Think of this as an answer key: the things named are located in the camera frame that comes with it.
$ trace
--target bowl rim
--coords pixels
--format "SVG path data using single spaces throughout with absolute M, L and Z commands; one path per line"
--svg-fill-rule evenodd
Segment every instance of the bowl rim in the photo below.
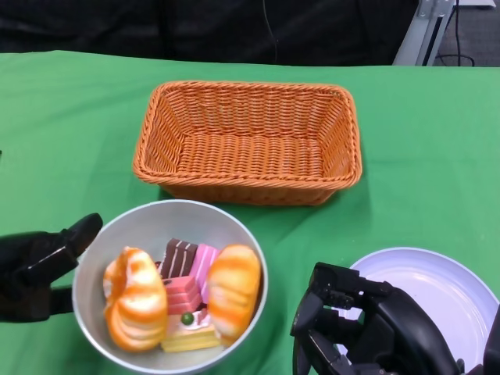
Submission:
M 149 369 L 146 367 L 136 366 L 136 365 L 133 365 L 131 363 L 128 363 L 127 361 L 124 361 L 122 359 L 115 357 L 113 354 L 111 354 L 107 350 L 105 350 L 89 333 L 89 331 L 85 325 L 85 322 L 83 321 L 83 318 L 80 314 L 80 311 L 76 307 L 77 306 L 77 293 L 76 293 L 76 288 L 74 287 L 74 285 L 76 284 L 78 274 L 80 273 L 80 268 L 81 268 L 80 264 L 84 261 L 85 255 L 87 254 L 87 252 L 84 252 L 84 254 L 80 257 L 79 265 L 78 265 L 77 269 L 75 270 L 75 274 L 73 276 L 73 283 L 72 283 L 73 290 L 72 290 L 72 294 L 71 294 L 73 308 L 74 308 L 74 314 L 75 314 L 75 317 L 77 318 L 78 326 L 80 327 L 80 329 L 84 333 L 84 336 L 91 342 L 91 344 L 94 346 L 94 348 L 96 348 L 102 355 L 104 355 L 106 358 L 110 359 L 114 363 L 116 363 L 116 364 L 118 364 L 126 369 L 136 371 L 139 373 L 148 373 L 148 374 L 153 374 L 153 375 L 181 375 L 181 374 L 188 375 L 188 374 L 192 374 L 192 373 L 199 373 L 200 371 L 207 370 L 208 368 L 215 366 L 224 357 L 228 356 L 230 353 L 232 353 L 234 350 L 236 350 L 240 346 L 240 344 L 247 338 L 247 336 L 250 335 L 250 333 L 253 331 L 255 325 L 259 321 L 260 316 L 263 313 L 264 307 L 266 305 L 266 300 L 267 300 L 267 292 L 268 292 L 268 287 L 269 287 L 269 285 L 268 285 L 269 284 L 269 274 L 268 274 L 268 270 L 267 270 L 266 259 L 264 257 L 262 249 L 260 248 L 259 243 L 255 239 L 254 235 L 250 232 L 250 230 L 248 230 L 248 228 L 240 220 L 236 219 L 234 216 L 223 211 L 222 209 L 215 207 L 214 205 L 209 205 L 209 204 L 202 203 L 202 202 L 190 201 L 190 200 L 186 200 L 186 199 L 168 199 L 168 200 L 163 200 L 163 201 L 149 202 L 149 203 L 146 203 L 144 205 L 137 206 L 133 209 L 129 209 L 128 211 L 118 215 L 113 220 L 109 221 L 99 231 L 99 234 L 94 239 L 94 241 L 96 241 L 99 238 L 99 236 L 101 235 L 101 233 L 104 232 L 109 227 L 111 227 L 114 223 L 116 223 L 117 221 L 121 220 L 123 217 L 130 215 L 131 213 L 133 213 L 135 211 L 138 211 L 140 209 L 145 209 L 145 208 L 147 208 L 149 206 L 153 206 L 153 205 L 167 205 L 167 204 L 172 204 L 172 203 L 188 203 L 188 204 L 192 204 L 192 205 L 201 205 L 201 206 L 213 209 L 213 210 L 227 216 L 228 218 L 232 219 L 236 224 L 238 224 L 241 227 L 241 229 L 243 229 L 246 232 L 246 234 L 254 242 L 255 250 L 257 251 L 257 253 L 260 257 L 261 267 L 262 267 L 262 282 L 263 282 L 262 296 L 260 299 L 259 307 L 257 308 L 257 311 L 255 312 L 255 315 L 253 316 L 252 321 L 248 325 L 245 332 L 229 348 L 224 349 L 216 357 L 214 357 L 208 361 L 205 361 L 199 365 L 190 366 L 190 367 L 186 367 L 186 368 L 178 369 L 178 370 L 153 370 L 153 369 Z

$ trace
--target silver bowl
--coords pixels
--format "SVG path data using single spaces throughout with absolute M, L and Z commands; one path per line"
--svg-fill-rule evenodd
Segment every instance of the silver bowl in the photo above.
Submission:
M 155 260 L 163 257 L 166 243 L 179 238 L 216 248 L 243 244 L 252 248 L 262 264 L 261 290 L 253 319 L 245 333 L 229 348 L 210 348 L 182 353 L 165 353 L 160 348 L 129 353 L 111 340 L 104 320 L 105 298 L 102 277 L 106 266 L 123 247 L 142 248 Z M 253 330 L 266 303 L 268 288 L 266 260 L 250 231 L 221 209 L 204 203 L 167 200 L 139 206 L 118 216 L 102 228 L 80 259 L 73 281 L 73 307 L 87 339 L 113 362 L 139 373 L 188 375 L 215 366 L 232 353 Z

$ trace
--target wicker basket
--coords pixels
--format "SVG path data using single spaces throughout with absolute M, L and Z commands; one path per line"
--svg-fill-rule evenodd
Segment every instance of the wicker basket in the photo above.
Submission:
M 319 205 L 361 176 L 354 102 L 330 85 L 163 84 L 133 168 L 176 198 Z

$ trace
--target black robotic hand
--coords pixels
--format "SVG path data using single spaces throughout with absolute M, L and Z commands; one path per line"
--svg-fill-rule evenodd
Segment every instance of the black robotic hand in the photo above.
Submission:
M 97 213 L 59 233 L 0 237 L 0 321 L 26 323 L 73 311 L 71 287 L 51 283 L 73 270 L 102 228 Z
M 338 315 L 358 308 L 362 321 Z M 356 270 L 317 263 L 291 328 L 294 375 L 460 375 L 432 319 L 404 291 L 359 276 Z M 344 345 L 341 355 L 336 345 Z M 500 313 L 484 353 L 484 365 L 469 375 L 500 373 Z

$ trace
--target metal stand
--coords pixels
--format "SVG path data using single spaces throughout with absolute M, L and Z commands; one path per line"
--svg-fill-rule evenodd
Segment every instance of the metal stand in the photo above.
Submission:
M 393 65 L 433 65 L 454 3 L 454 0 L 420 0 Z

